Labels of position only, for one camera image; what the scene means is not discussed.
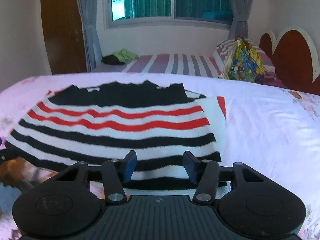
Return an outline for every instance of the red stripe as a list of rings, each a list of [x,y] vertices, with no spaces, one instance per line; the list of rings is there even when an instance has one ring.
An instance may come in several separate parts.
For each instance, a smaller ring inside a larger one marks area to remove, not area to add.
[[[220,106],[220,109],[224,115],[224,119],[226,118],[226,104],[224,102],[224,97],[217,97],[218,104]]]
[[[140,73],[151,60],[151,55],[141,56],[128,70],[128,72]]]
[[[62,114],[69,115],[69,116],[82,116],[84,114],[89,114],[89,115],[93,116],[94,118],[106,117],[106,116],[114,114],[114,115],[117,115],[117,116],[124,118],[124,119],[138,119],[138,118],[144,118],[144,117],[152,116],[152,115],[180,116],[180,115],[193,114],[196,112],[203,111],[201,106],[193,106],[193,107],[190,107],[187,109],[177,109],[177,110],[172,110],[172,111],[153,110],[153,111],[144,112],[144,113],[129,114],[129,113],[121,112],[120,110],[112,110],[110,112],[99,113],[93,109],[88,109],[88,110],[82,111],[82,112],[70,111],[70,110],[66,110],[66,109],[51,109],[51,108],[47,107],[43,102],[38,103],[37,106],[39,107],[39,109],[41,111],[44,111],[46,113],[62,113]]]
[[[217,65],[216,61],[214,60],[214,58],[213,58],[213,57],[209,57],[209,60],[210,60],[211,63],[214,65],[214,67],[215,67],[218,75],[221,75],[221,71],[220,71],[220,69],[218,68],[218,65]]]
[[[164,73],[169,62],[169,54],[159,54],[149,69],[149,73]]]
[[[151,121],[148,123],[138,124],[138,125],[125,125],[125,124],[120,124],[114,121],[106,121],[103,123],[91,123],[85,119],[71,122],[71,121],[62,120],[54,116],[43,117],[43,116],[37,115],[33,110],[30,110],[28,112],[28,115],[32,119],[36,119],[38,121],[51,121],[58,125],[65,125],[65,126],[83,125],[84,127],[92,130],[111,128],[111,129],[114,129],[117,131],[123,131],[123,132],[140,132],[140,131],[145,131],[152,128],[166,128],[166,129],[172,129],[172,130],[190,130],[190,129],[199,128],[205,125],[209,125],[209,122],[206,118],[200,118],[200,119],[196,119],[188,122],[182,122],[182,123],[172,123],[172,122],[166,122],[166,121]]]

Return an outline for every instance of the striped bedsheet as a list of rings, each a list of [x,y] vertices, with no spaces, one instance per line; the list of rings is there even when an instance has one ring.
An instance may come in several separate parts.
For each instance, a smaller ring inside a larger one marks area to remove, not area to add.
[[[108,66],[108,71],[129,73],[168,73],[213,78],[217,78],[221,74],[221,71],[213,57],[185,54],[141,56],[138,60],[133,61],[128,65]]]

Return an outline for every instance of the window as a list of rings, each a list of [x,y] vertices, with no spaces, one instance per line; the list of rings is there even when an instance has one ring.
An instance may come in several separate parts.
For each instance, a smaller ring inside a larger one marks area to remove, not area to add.
[[[229,0],[108,0],[109,24],[218,22],[231,24]]]

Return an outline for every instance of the green cloth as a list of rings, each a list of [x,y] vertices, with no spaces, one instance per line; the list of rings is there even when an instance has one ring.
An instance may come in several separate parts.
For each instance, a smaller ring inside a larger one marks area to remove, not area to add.
[[[121,51],[115,51],[114,53],[112,53],[112,55],[116,56],[120,62],[131,62],[139,58],[137,54],[134,54],[133,52],[128,51],[127,49],[121,49]]]

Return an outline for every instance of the heart-shaped headboard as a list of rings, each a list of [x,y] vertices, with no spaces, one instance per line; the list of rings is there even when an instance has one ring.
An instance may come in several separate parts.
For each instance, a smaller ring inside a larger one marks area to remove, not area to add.
[[[278,38],[267,31],[260,48],[272,60],[276,75],[292,90],[320,95],[320,66],[316,47],[301,28],[287,28]]]

